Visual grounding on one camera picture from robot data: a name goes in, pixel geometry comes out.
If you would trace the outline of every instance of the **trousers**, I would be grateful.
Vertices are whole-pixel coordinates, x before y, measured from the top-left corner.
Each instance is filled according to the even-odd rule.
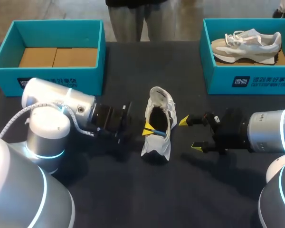
[[[150,41],[174,40],[176,29],[175,1],[150,4],[129,9],[109,7],[109,15],[118,42],[141,40],[143,20],[148,27]]]

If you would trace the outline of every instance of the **shoe insole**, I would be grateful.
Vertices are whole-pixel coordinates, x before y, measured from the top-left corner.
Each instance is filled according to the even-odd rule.
[[[166,132],[168,128],[168,121],[166,114],[160,107],[154,107],[149,119],[149,124],[154,127],[155,130],[160,132]]]

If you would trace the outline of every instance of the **dark tablecloth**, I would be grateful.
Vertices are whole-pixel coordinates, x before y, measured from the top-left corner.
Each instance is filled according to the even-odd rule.
[[[285,96],[207,95],[198,42],[108,43],[104,77],[101,101],[117,107],[132,101],[134,119],[143,120],[153,86],[172,95],[178,120],[209,110],[222,116],[227,107],[241,107],[247,115],[285,109]],[[0,90],[0,131],[21,109],[20,101]],[[26,139],[25,118],[11,127],[7,142]],[[74,133],[55,177],[74,198],[75,227],[260,227],[258,197],[267,167],[279,155],[191,149],[193,141],[203,140],[211,140],[209,127],[176,127],[170,162],[156,166],[140,158],[141,136],[125,147],[130,152],[121,160],[114,144]]]

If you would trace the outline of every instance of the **white sneaker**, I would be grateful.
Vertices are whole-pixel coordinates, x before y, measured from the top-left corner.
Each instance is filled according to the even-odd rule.
[[[142,133],[145,135],[145,141],[142,156],[158,153],[169,161],[171,129],[177,123],[175,105],[171,95],[160,87],[153,87],[150,90],[145,117],[146,125]]]
[[[274,64],[281,45],[279,32],[265,35],[251,29],[225,34],[225,39],[212,41],[211,48],[213,55],[224,62],[234,63],[241,58],[250,58],[258,63]]]

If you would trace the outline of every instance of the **teal box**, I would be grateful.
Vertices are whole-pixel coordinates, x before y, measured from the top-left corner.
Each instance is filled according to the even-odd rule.
[[[208,94],[285,95],[285,66],[216,65],[211,42],[225,38],[226,33],[250,29],[262,34],[280,32],[285,55],[285,19],[204,19],[199,51]]]
[[[25,48],[97,48],[95,67],[18,68]],[[13,21],[0,47],[0,87],[5,96],[22,96],[33,77],[101,95],[105,31],[101,20]]]

